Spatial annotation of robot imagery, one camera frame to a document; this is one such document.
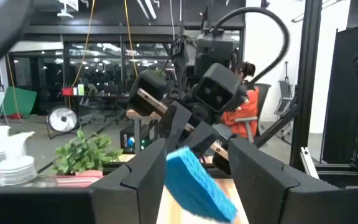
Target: orange cable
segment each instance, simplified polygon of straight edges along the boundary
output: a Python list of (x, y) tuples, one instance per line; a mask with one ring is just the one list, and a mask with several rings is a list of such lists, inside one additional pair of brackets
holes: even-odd
[(84, 59), (85, 59), (85, 55), (86, 55), (86, 49), (88, 48), (88, 41), (89, 41), (89, 38), (90, 38), (90, 32), (91, 32), (91, 25), (92, 25), (92, 17), (93, 17), (93, 11), (94, 11), (94, 3), (96, 2), (96, 0), (94, 0), (92, 2), (92, 9), (91, 9), (91, 17), (89, 18), (89, 24), (88, 24), (88, 33), (86, 35), (86, 40), (85, 40), (85, 47), (84, 47), (84, 55), (82, 56), (82, 60), (81, 60), (81, 63), (80, 63), (80, 67), (78, 68), (78, 72), (77, 72), (77, 75), (74, 79), (74, 82), (72, 84), (72, 88), (75, 86), (75, 83), (77, 82), (78, 80), (78, 77), (80, 76), (80, 72), (81, 72), (81, 69), (82, 69), (82, 63), (84, 62)]
[(135, 64), (134, 50), (132, 49), (131, 29), (129, 28), (127, 0), (125, 0), (124, 5), (125, 5), (125, 16), (127, 18), (128, 38), (129, 38), (129, 45), (131, 47), (132, 62), (134, 63), (135, 75), (137, 78), (137, 69), (136, 69), (136, 64)]

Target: black cable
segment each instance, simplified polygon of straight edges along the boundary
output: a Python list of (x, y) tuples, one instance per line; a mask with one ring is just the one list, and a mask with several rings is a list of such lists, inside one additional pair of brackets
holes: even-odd
[(259, 7), (242, 7), (242, 8), (236, 9), (236, 10), (231, 11), (228, 14), (226, 14), (224, 17), (222, 17), (222, 19), (220, 19), (216, 23), (215, 27), (210, 29), (209, 31), (210, 31), (210, 33), (214, 34), (214, 32), (216, 32), (216, 30), (220, 29), (221, 26), (229, 19), (233, 18), (234, 16), (246, 14), (249, 12), (256, 12), (259, 14), (263, 14), (263, 15), (273, 19), (277, 23), (277, 25), (280, 27), (281, 31), (283, 32), (283, 40), (284, 40), (283, 47), (281, 48), (281, 51), (280, 51), (279, 55), (277, 56), (277, 58), (268, 67), (263, 69), (254, 79), (252, 79), (250, 81), (250, 83), (255, 83), (260, 78), (262, 78), (266, 73), (268, 73), (274, 67), (276, 67), (277, 64), (280, 63), (281, 60), (283, 60), (284, 56), (288, 52), (288, 49), (290, 46), (290, 32), (288, 31), (288, 28), (285, 26), (284, 22), (278, 16), (276, 16), (274, 13), (270, 12), (267, 9), (262, 9)]

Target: red box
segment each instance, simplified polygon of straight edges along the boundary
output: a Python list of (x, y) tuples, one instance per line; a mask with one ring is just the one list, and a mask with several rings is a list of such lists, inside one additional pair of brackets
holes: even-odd
[(63, 88), (62, 94), (63, 96), (72, 96), (74, 95), (74, 88)]

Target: green plant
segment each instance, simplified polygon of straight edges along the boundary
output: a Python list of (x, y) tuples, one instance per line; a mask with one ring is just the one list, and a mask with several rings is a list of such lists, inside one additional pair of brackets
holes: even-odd
[(70, 175), (86, 170), (102, 170), (103, 164), (118, 161), (122, 149), (109, 149), (111, 140), (105, 135), (86, 138), (84, 132), (77, 131), (77, 138), (64, 146), (58, 147), (55, 153), (58, 159), (53, 163), (57, 175)]

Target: person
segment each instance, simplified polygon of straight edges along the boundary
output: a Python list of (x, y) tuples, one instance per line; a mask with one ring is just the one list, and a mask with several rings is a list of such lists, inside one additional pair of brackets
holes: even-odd
[[(245, 122), (236, 122), (237, 118), (250, 118), (258, 115), (258, 96), (259, 89), (254, 88), (248, 81), (247, 77), (253, 77), (255, 73), (255, 65), (249, 62), (241, 62), (236, 67), (236, 74), (243, 84), (247, 85), (248, 102), (244, 102), (235, 111), (226, 111), (221, 117), (221, 124), (217, 124), (214, 128), (225, 138), (229, 138), (233, 134), (238, 134), (248, 139), (247, 128)], [(250, 129), (254, 137), (257, 132), (258, 121), (250, 121)]]

